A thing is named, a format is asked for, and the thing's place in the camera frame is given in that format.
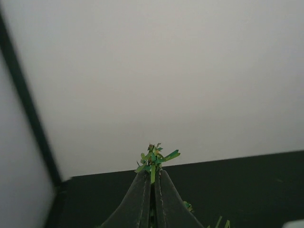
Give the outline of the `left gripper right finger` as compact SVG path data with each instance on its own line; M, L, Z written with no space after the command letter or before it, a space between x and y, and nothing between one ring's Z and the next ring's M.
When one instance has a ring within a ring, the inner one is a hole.
M156 227L201 228L203 225L187 209L165 170L157 172L154 183Z

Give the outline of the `black frame post left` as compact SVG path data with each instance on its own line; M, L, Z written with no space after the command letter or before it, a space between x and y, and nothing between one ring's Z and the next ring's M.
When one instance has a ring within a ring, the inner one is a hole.
M3 13L0 14L0 50L7 66L10 79L17 91L19 102L25 112L27 122L38 146L40 156L47 169L49 178L51 179L53 189L55 190L55 198L51 204L44 227L58 228L61 214L60 210L62 207L61 193L64 187L64 182L59 174L50 144L34 105L22 68L19 64Z

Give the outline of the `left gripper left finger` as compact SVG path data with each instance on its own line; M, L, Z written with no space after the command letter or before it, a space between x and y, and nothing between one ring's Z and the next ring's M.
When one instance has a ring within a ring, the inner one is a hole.
M146 171L141 171L134 178L120 205L100 227L147 228L150 197L150 175Z

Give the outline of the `small green christmas tree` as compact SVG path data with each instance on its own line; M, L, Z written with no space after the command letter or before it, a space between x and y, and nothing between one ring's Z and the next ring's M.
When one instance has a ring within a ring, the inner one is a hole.
M161 151L163 148L160 147L160 143L157 145L149 144L147 153L141 153L141 161L138 164L136 173L146 171L150 175L151 182L151 199L150 199L150 215L149 215L149 227L156 228L156 212L155 212L155 195L154 195L154 183L157 172L164 170L162 164L168 162L178 156L180 152L175 150L170 154L163 156ZM193 207L190 203L183 201L187 209L193 214Z

